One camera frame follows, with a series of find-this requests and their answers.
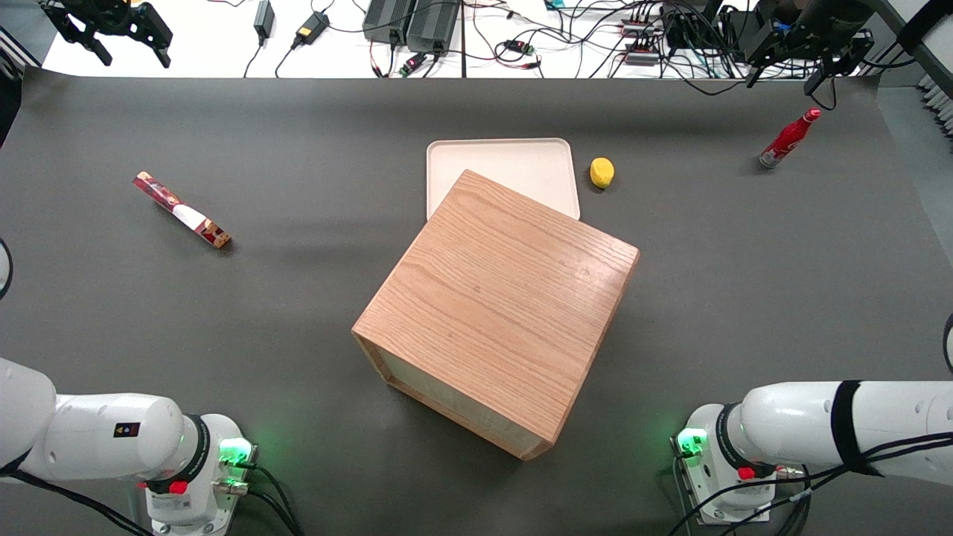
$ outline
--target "red button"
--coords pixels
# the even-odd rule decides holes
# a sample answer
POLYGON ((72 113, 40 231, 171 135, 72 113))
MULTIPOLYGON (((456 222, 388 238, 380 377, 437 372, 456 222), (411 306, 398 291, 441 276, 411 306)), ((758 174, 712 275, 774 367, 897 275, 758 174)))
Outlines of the red button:
POLYGON ((184 480, 177 480, 169 484, 169 493, 172 495, 182 495, 185 493, 186 488, 189 487, 189 483, 184 480))

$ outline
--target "gray table mat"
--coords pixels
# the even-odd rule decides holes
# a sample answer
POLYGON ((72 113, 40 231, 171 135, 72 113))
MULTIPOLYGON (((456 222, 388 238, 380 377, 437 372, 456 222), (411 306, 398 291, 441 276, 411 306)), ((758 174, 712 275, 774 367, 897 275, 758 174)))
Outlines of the gray table mat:
MULTIPOLYGON (((680 517, 667 437, 698 405, 776 381, 949 378, 953 274, 874 91, 840 81, 838 109, 765 173, 754 158, 809 104, 800 84, 32 71, 0 150, 16 269, 0 352, 62 393, 233 417, 312 535, 664 534, 680 517), (642 250, 557 446, 527 464, 385 386, 349 333, 424 223, 427 145, 522 136, 568 140, 582 220, 642 250), (599 155, 617 169, 604 193, 585 177, 599 155), (141 170, 233 248, 135 189, 141 170)), ((72 486, 124 509, 124 484, 72 486)), ((952 505, 943 486, 849 475, 804 534, 945 533, 952 505)), ((118 534, 23 486, 0 485, 0 520, 118 534)), ((253 499, 233 526, 283 530, 253 499)))

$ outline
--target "wooden box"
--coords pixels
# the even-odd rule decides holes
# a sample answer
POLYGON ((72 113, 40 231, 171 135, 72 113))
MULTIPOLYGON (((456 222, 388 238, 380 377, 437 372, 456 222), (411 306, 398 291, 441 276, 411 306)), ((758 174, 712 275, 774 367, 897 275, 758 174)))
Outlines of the wooden box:
POLYGON ((638 259, 467 171, 352 332, 384 381, 530 460, 556 442, 638 259))

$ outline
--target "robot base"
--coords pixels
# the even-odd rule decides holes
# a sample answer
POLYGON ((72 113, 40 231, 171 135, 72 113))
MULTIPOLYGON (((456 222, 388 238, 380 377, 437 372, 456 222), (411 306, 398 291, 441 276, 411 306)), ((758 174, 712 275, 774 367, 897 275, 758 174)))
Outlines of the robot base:
MULTIPOLYGON (((700 452, 690 458, 680 458, 682 480, 685 489, 689 490, 692 506, 698 506, 719 490, 735 484, 741 484, 738 471, 732 467, 716 440, 716 422, 724 406, 721 404, 704 405, 688 418, 686 429, 703 430, 704 439, 700 452)), ((673 442, 676 455, 680 456, 679 446, 673 442)), ((745 487, 736 491, 722 493, 718 498, 701 508, 700 522, 703 525, 727 525, 743 520, 753 514, 755 510, 769 506, 775 495, 776 475, 761 479, 765 485, 745 487)), ((766 522, 769 512, 750 520, 751 522, 766 522)))
POLYGON ((222 483, 246 482, 248 471, 220 462, 219 445, 222 440, 241 438, 241 430, 224 415, 203 415, 202 421, 209 428, 209 456, 189 490, 182 495, 146 490, 153 534, 224 536, 232 524, 238 496, 224 492, 227 486, 222 483))

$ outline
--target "white tray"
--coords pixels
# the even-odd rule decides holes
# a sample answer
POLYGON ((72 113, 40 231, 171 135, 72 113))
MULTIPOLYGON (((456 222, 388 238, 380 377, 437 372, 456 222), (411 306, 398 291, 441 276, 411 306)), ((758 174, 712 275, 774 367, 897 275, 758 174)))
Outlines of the white tray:
POLYGON ((558 137, 440 140, 427 148, 427 219, 471 170, 579 219, 569 143, 558 137))

